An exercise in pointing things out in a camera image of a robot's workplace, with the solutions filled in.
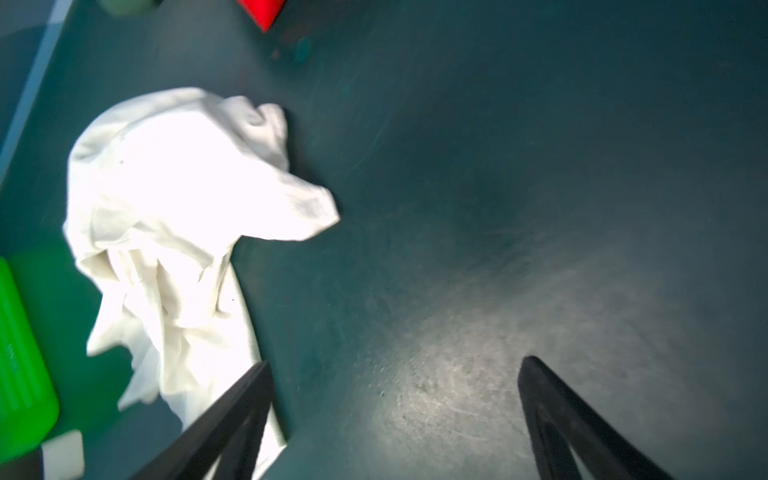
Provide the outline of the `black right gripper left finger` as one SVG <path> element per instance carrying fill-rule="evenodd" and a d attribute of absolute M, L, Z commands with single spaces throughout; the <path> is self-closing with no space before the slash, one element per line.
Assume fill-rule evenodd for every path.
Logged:
<path fill-rule="evenodd" d="M 251 367 L 134 480 L 250 479 L 274 398 L 270 366 Z"/>

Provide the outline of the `white printed t shirt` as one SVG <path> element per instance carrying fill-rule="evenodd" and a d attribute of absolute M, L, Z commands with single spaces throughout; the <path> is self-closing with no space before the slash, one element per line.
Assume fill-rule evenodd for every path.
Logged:
<path fill-rule="evenodd" d="M 276 104 L 176 88 L 112 106 L 75 142 L 63 231 L 102 295 L 87 353 L 132 357 L 120 409 L 162 400 L 190 427 L 260 361 L 235 244 L 340 219 L 328 189 L 290 172 L 287 140 Z"/>

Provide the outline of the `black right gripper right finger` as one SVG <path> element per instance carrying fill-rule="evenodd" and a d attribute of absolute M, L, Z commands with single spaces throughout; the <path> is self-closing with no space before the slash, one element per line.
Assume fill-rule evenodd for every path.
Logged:
<path fill-rule="evenodd" d="M 575 457 L 595 479 L 672 479 L 538 357 L 523 359 L 517 384 L 541 479 L 580 479 Z"/>

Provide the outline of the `green plastic perforated basket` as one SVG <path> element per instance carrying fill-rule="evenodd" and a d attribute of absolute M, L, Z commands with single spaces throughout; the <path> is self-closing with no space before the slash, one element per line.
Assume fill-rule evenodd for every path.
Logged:
<path fill-rule="evenodd" d="M 1 261 L 1 461 L 35 449 L 60 404 L 10 266 Z"/>

